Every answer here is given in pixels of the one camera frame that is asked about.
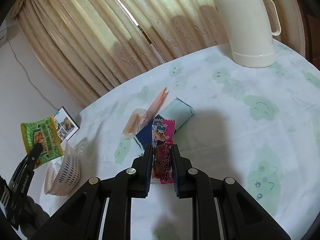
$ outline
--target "white plastic basket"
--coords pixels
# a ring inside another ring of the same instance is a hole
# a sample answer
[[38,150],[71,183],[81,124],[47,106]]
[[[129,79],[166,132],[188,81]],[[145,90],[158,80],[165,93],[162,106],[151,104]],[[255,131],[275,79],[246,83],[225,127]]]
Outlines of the white plastic basket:
[[80,162],[74,149],[66,143],[63,162],[58,173],[49,162],[44,182],[44,193],[65,196],[70,193],[80,179]]

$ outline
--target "photo collage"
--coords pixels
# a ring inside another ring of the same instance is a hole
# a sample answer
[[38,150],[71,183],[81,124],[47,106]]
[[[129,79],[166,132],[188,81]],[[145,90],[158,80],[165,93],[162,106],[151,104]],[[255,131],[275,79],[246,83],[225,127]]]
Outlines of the photo collage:
[[67,111],[62,107],[54,117],[60,143],[69,139],[79,129]]

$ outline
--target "wall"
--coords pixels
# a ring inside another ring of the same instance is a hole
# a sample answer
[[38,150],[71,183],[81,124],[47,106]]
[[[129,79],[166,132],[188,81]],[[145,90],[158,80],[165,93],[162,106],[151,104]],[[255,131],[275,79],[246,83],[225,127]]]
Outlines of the wall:
[[[10,41],[17,58],[26,68],[31,81],[57,108],[64,106],[75,118],[81,111],[76,102],[49,76],[32,53],[23,35]],[[9,43],[0,48],[0,174],[9,182],[17,165],[26,155],[20,124],[54,115],[54,109],[28,82],[14,58]],[[47,165],[35,170],[28,195],[39,202]]]

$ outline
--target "tablecloth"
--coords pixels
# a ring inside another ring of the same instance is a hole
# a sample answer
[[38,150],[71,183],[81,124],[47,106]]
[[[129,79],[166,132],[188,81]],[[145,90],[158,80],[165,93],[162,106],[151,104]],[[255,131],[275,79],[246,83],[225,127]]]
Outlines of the tablecloth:
[[[131,166],[141,150],[121,140],[122,130],[134,109],[147,109],[167,86],[195,110],[173,137],[181,155],[210,177],[235,178],[300,239],[320,210],[320,72],[274,46],[270,67],[239,66],[229,45],[219,45],[158,66],[88,106],[69,141],[81,158],[76,189]],[[42,193],[40,204],[52,215],[67,198]],[[191,214],[191,200],[178,199],[172,184],[151,185],[147,199],[132,200],[131,239],[192,239]]]

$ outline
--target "beige curtain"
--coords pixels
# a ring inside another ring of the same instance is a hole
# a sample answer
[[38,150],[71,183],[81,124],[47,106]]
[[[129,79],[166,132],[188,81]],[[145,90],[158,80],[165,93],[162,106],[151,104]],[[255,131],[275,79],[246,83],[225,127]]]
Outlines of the beige curtain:
[[44,68],[83,107],[160,64],[117,0],[24,0],[16,18]]
[[[121,0],[164,58],[227,42],[213,0]],[[297,0],[274,0],[283,34],[278,38],[304,56],[304,30]],[[271,24],[274,15],[267,4]]]

